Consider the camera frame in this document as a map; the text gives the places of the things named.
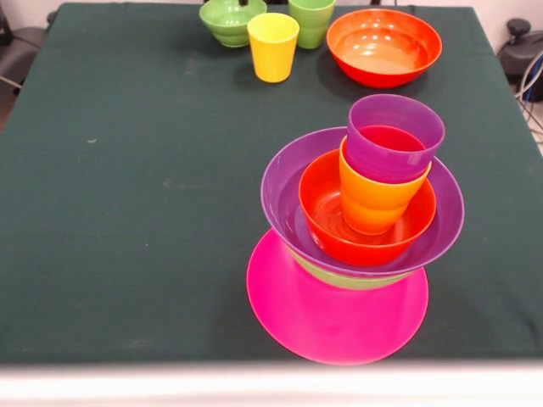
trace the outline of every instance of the plastic bowl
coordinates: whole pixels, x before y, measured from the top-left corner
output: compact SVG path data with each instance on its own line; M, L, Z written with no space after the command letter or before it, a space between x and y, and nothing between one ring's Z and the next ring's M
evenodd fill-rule
M379 134L375 125L399 129L404 136ZM368 127L371 130L366 135L364 128ZM405 132L423 148L417 149L413 140L406 142ZM350 108L345 157L356 172L374 181L409 182L426 170L444 139L443 121L425 104L399 95L372 95Z
M323 154L307 166L299 180L299 201L313 241L330 257L349 265L382 265L396 259L432 223L436 206L434 189L423 178L422 186L403 215L392 227L387 225L386 233L362 235L351 229L344 219L339 156L339 150ZM377 218L389 218L387 211L385 215L378 210L370 212Z
M321 155L339 148L346 127L334 127L302 136L279 151L264 172L260 199L271 227L295 253L312 264L347 276L393 276L427 265L455 242L464 221L462 193L454 176L434 159L428 180L434 188L437 210L432 225L396 260L386 265L347 265L325 254L311 239L299 205L299 179Z
M386 8L345 14L327 33L327 44L341 70L374 88L404 85L441 55L441 38L425 21Z
M424 173L413 181L401 184L373 181L357 173L345 160L346 139L347 137L343 139L339 148L340 200L343 217L347 225L359 233L380 235L388 231L404 214L417 191L424 185L432 163L430 162Z
M304 259L293 250L289 250L294 258L294 261L298 265L314 276L317 280L328 284L329 286L344 288L346 290L354 291L366 291L374 290L376 288L386 287L390 284L394 284L404 278L410 276L413 271L407 271L407 273L399 274L397 276L375 276L375 277L353 277L344 276L343 274L332 273L331 271L324 270L318 265L312 264L309 260Z
M249 45L249 21L266 11L264 0L248 0L246 6L239 0L211 0L200 7L199 16L222 45L238 48Z

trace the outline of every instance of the bowl rim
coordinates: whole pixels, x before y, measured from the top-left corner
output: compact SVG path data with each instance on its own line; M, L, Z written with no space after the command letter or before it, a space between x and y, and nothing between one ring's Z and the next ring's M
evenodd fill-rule
M281 154L283 154L284 151L291 148L292 145L294 145L295 143L298 143L298 142L303 142L306 138L311 139L317 133L330 132L330 131L347 131L347 127L346 126L328 127L328 128L325 128L325 129L312 131L310 133L304 134L303 136L295 138L293 141L289 142L286 146L281 148L271 158L271 160L269 161L268 165L266 166L266 168L264 170L264 176L262 177L262 180L260 182L260 205L261 205L261 207L263 209L264 216L266 217L266 220L268 221L268 224L280 236L280 238L287 244L287 246L289 246L291 249L293 249L293 251L295 251L297 254L302 256L304 259L308 259L314 265L319 265L320 267L322 267L322 268L324 268L326 270L330 270L332 272L338 272L339 274L345 274L347 276L362 276L362 275L366 276L366 275L371 275L371 274L380 275L380 276L385 276L385 275L390 275L391 276L391 275L394 275L394 274L400 274L400 273L402 273L404 271L413 270L413 269L416 269L418 267L424 267L425 265L428 265L428 264L434 262L435 260L437 260L438 258L440 258L443 254L447 253L447 251L452 247L452 245L456 242L456 240L458 239L458 237L462 233L462 228L464 226L464 220L466 218L466 207L465 207L465 203L464 203L464 197L462 195L462 190L460 189L460 186L458 185L458 181L453 176L451 171L447 168L447 166L440 159L438 159L437 157L433 158L433 161L435 161L436 164L438 164L438 165L434 165L434 168L435 169L439 168L439 170L444 171L448 175L448 178L451 179L451 183L452 183L452 185L454 185L454 187L455 187L454 189L455 189L458 197L460 198L460 218L459 218L460 221L458 222L457 228L456 228L456 230L454 232L454 235L451 237L450 241L440 251L435 253L429 259L425 259L423 261L419 260L414 265L410 265L408 267L403 266L402 268L395 268L393 270L387 270L387 271L381 271L381 272L369 272L369 271L363 271L363 270L352 270L353 267L355 267L357 269L360 269L360 268L363 268L363 267L347 265L347 264L344 264L342 266L330 265L326 261L316 259L313 256L311 256L310 254L306 253L305 251L303 251L303 250L297 248L295 245L293 245L287 239L287 237L275 227L275 222L271 218L271 215L268 214L268 211L266 210L266 206L265 206L264 195L265 195L266 175L269 174L269 171L271 170L272 166L276 164L277 158Z
M367 138L365 138L363 136L363 134L361 133L361 131L359 131L358 129L356 129L356 126L355 124L353 123L353 120L352 120L352 116L353 116L353 111L355 109L358 109L358 105L359 103L368 103L372 101L372 99L375 99L375 98L378 98L378 99L384 99L384 98L387 98L387 99L399 99L399 100L404 100L408 103L411 103L413 105L416 105L418 108L420 109L423 109L425 110L425 114L429 114L431 116L433 116L433 118L435 119L435 121L438 123L438 126L440 128L440 131L439 131L439 140L437 142L435 142L432 146L430 147L426 147L424 146L424 150L417 150L417 151L401 151L401 150L394 150L393 148L388 148L388 147L383 147ZM358 99L356 102L354 102L351 106L350 106L350 109L349 109L349 114L347 116L347 120L349 121L349 127L352 127L354 129L356 129L356 131L358 132L358 134L354 135L352 134L352 132L348 129L347 131L347 134L352 136L352 137L361 137L363 138L366 142L369 142L372 144L372 147L376 148L377 150L383 150L387 153L393 153L393 154L397 154L397 155L405 155L405 156L410 156L410 155L421 155L421 154L426 154L426 153L430 153L432 152L433 150L435 150L436 148L438 148L441 144L443 144L443 141L445 140L445 135L446 135L446 132L447 132L447 129L445 127L445 123L443 122L443 119L441 119L441 116L439 116L439 114L437 114L437 112L435 110L433 110L432 108L430 108L427 104L425 103L422 103L414 98L409 98L408 96L403 96L403 95L396 95L394 93L374 93L373 95L367 95L363 98L360 98Z
M331 3L329 5L327 5L327 6L318 7L318 8L308 8L308 7L300 6L297 3L297 0L288 0L288 5L290 6L290 4L293 4L295 7L299 8L299 9L302 9L302 10L305 10L305 11L322 11L322 10L325 10L325 9L327 9L329 7L335 7L336 2L337 2L337 0L331 0Z
M343 58L341 58L337 53L334 52L334 47L332 47L332 45L330 43L331 42L330 33L332 32L332 28L335 25L340 24L340 22L342 20L345 20L345 19L349 18L352 15L365 14L365 13L370 13L370 12L372 12L372 13L378 12L378 13L400 14L400 15L407 16L408 18L410 18L412 20L418 21L418 22L422 23L423 25L426 25L430 29L430 31L434 33L435 37L438 39L438 44L439 44L438 52L425 65L423 65L421 67L418 67L418 68L416 68L414 70L409 70L407 72L402 72L402 73L398 73L398 74L384 74L383 72L379 72L379 71L376 71L376 70L364 70L364 69L359 68L359 67L357 67L357 66L355 66L353 64L348 63ZM417 17L417 16L415 16L413 14L405 13L405 12L400 11L400 10L393 10L392 8L363 8L363 9L360 9L360 10L351 11L351 12L349 12L347 14L343 14L342 16L338 17L335 21L333 21L332 24L330 25L330 27L328 28L327 33L326 33L326 43L327 43L328 49L330 50L332 55L335 58L341 60L341 62L343 62L344 64L347 64L350 67L355 68L357 70L361 70L361 71L364 71L364 72L369 72L369 73L372 73L372 74L375 74L375 75L385 75L385 76L392 76L392 77L399 77L399 76L404 76L404 75L412 75L412 74L416 74L416 73L419 73L419 72L422 73L425 70L427 70L430 66L435 64L435 62L439 59L439 57L441 56L441 53L443 52L443 41L441 40L441 36L439 35L439 32L437 32L437 30L435 28L433 28L433 26L431 24L429 24L428 22L424 21L423 19L421 19L421 18L419 18L419 17Z
M261 7L262 7L262 10L263 11L260 11L259 13L257 14L254 14L253 15L253 18L256 17L257 15L260 15L260 14L264 14L264 13L267 13L267 10L268 10L268 5L267 3L264 1L264 0L249 0L249 1L253 1L253 2L257 2ZM207 2L207 3L204 3L199 11L198 11L198 16L200 17L200 19L208 26L210 27L215 27L215 28L239 28L239 27L246 27L249 22L247 23L243 23L243 24L217 24L209 19L206 19L204 17L204 14L203 12L205 11L205 8L206 7L209 7L209 5L211 4L211 1Z
M350 166L349 162L347 162L347 158L345 157L345 153L344 153L344 149L347 148L346 144L347 144L347 136L345 136L343 138L343 140L341 141L341 144L339 145L339 160L341 161L341 163L343 163L344 167L351 174L353 174L353 176L355 176L356 178L361 178L362 180L364 180L365 182L368 182L369 184L373 184L373 185L380 186L380 187L386 186L386 187L388 187L390 189L407 187L407 186L416 184L417 182L421 181L421 178L426 178L428 176L428 174L430 173L430 171L432 170L432 160L430 160L430 163L426 166L426 170L424 170L424 172L420 176L415 178L414 180L410 180L410 181L407 181L407 182L398 182L398 183L375 181L375 180L373 180L373 179L371 179L371 178L369 178L367 176L364 176L363 174L357 172L353 167Z
M424 224L424 227L422 227L419 231L417 231L417 233L415 233L414 235L408 237L407 239L403 239L403 240L400 240L399 242L388 243L388 244L356 243L356 242L352 242L350 240L344 239L342 237L338 237L338 236L334 235L333 233L327 231L323 227L321 227L313 219L313 217L310 216L307 208L305 207L304 200L302 199L302 196L301 196L301 186L302 186L302 182L304 180L304 176L311 169L311 167L313 167L316 164L317 161L323 160L323 159L327 158L328 156L332 156L332 155L336 155L336 154L341 155L341 153L339 152L338 149L328 151L327 153L324 153L324 154L320 155L319 157L317 157L316 159L314 159L311 163L309 163L309 165L307 165L307 167L305 167L304 172L302 173L302 175L301 175L301 177L299 179L299 185L298 185L299 206L301 207L302 212L304 212L305 218L307 220L309 220L311 222L311 224L313 226L315 226L319 230L320 233L323 233L326 236L333 238L336 242L341 242L342 244L347 244L347 245L349 245L351 247L354 247L354 248L374 248L374 249L382 250L382 249L386 249L386 248L397 248L399 246L403 246L404 244L413 242L415 239L418 239L430 227L430 225L432 225L432 222L434 221L434 218L435 218L435 214L437 212L437 198L435 197L435 191L434 191L434 187L432 187L432 183L428 179L425 178L420 189L422 189L425 185L428 185L426 188L429 188L429 191L430 191L430 194L429 194L430 195L430 201L426 202L426 204L431 204L432 205L432 215L426 221L426 223Z

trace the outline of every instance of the dark green tablecloth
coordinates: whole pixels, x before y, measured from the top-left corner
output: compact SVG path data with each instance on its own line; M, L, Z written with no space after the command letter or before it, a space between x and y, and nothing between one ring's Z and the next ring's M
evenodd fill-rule
M539 357L543 161L474 12L409 10L444 52L394 92L443 117L467 216L394 358ZM260 178L371 92L326 47L265 84L195 6L63 6L0 145L0 361L296 359L245 293Z

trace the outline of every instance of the white wall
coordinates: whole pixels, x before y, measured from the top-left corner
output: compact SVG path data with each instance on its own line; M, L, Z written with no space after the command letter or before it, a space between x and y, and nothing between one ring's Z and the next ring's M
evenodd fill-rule
M62 0L0 0L12 28L46 25L46 16L54 11ZM112 0L77 0L78 3L108 3ZM146 3L202 3L202 0L133 0ZM338 0L344 4L368 4L368 0ZM394 0L383 0L393 4ZM543 30L543 0L398 0L399 5L472 6L475 8L487 37L494 49L507 40L505 23L513 17L528 19L534 29Z

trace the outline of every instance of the red bowl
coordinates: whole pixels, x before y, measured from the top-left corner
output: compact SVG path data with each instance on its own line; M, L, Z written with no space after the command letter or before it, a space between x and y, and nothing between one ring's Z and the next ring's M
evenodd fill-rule
M437 61L442 49L430 24L386 8L339 17L328 29L327 44L345 74L377 89L414 80Z
M437 202L425 180L392 228L377 236L362 235L344 221L339 186L339 150L333 150L307 166L299 181L299 201L316 245L349 265L383 265L398 258L434 220Z

